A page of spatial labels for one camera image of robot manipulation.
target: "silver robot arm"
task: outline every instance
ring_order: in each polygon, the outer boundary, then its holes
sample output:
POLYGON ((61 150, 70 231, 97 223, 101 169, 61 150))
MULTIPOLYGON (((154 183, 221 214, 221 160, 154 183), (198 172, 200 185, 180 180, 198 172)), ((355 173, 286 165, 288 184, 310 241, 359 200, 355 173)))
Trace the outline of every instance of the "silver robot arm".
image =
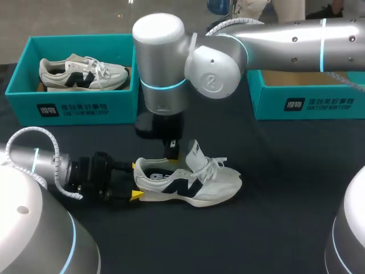
POLYGON ((245 70, 362 71, 365 21, 324 19, 252 25, 234 19, 212 36, 185 33, 174 15, 151 14, 133 27, 145 104, 157 115, 186 107, 186 79, 203 95, 232 94, 245 70))

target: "new balance sneaker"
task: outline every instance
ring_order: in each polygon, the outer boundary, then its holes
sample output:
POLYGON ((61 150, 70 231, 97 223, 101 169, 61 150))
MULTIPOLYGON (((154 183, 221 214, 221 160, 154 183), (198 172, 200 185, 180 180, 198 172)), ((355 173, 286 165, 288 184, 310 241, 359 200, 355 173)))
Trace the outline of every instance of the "new balance sneaker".
POLYGON ((180 199, 195 207, 208 207, 232 198, 242 186, 240 173, 225 167, 226 158, 209 158, 191 141, 185 161, 139 158, 134 178, 147 202, 180 199))
POLYGON ((126 67, 71 54, 66 60, 42 59, 39 77, 44 91, 121 90, 129 83, 126 67))

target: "black tablecloth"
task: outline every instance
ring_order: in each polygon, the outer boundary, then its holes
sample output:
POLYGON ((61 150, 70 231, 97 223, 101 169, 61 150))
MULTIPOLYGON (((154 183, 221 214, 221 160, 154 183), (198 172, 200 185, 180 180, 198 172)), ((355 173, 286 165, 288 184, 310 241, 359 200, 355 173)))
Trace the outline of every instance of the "black tablecloth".
MULTIPOLYGON (((1 143, 20 129, 4 96, 14 67, 0 66, 1 143)), ((245 80, 226 99, 189 95, 182 144, 197 139, 207 156, 227 157, 242 172, 245 189, 213 208, 178 202, 111 209, 60 199, 96 240, 102 274, 326 273, 332 222, 365 165, 365 121, 256 121, 245 80)), ((47 129, 73 159, 105 151, 132 161, 163 151, 160 141, 138 138, 133 125, 47 129)), ((32 132, 17 144, 50 149, 42 138, 32 132)))

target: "shoe tongue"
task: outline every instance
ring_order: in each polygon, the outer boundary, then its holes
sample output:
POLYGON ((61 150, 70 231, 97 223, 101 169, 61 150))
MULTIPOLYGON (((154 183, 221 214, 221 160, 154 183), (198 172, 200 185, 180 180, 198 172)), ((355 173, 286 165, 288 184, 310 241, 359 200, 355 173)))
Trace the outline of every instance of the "shoe tongue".
POLYGON ((64 63, 64 69, 68 70, 71 64, 77 64, 78 66, 83 67, 88 66, 88 62, 85 61, 85 58, 78 56, 74 53, 72 53, 71 56, 66 59, 66 62, 64 63))
POLYGON ((208 163, 208 160, 204 156, 196 140, 191 140, 188 148, 189 153, 185 158, 186 164, 193 172, 198 172, 208 163))

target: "shoelace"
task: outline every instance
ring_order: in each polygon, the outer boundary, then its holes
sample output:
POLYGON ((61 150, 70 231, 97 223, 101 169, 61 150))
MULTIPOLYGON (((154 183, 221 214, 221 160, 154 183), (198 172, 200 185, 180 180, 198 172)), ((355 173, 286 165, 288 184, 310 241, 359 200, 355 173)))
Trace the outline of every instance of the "shoelace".
POLYGON ((88 61, 89 64, 88 64, 87 68, 84 68, 84 71, 94 71, 95 70, 96 81, 98 82, 100 89, 103 90, 102 84, 100 82, 99 73, 102 77, 105 77, 105 78, 110 77, 110 73, 107 70, 105 64, 103 62, 99 62, 95 58, 89 57, 89 56, 85 56, 85 60, 88 61))
POLYGON ((227 158, 210 158, 205 157, 207 159, 207 164, 199 171, 192 173, 191 176, 202 176, 203 183, 209 179, 215 179, 217 177, 218 170, 224 168, 224 161, 227 161, 227 158))

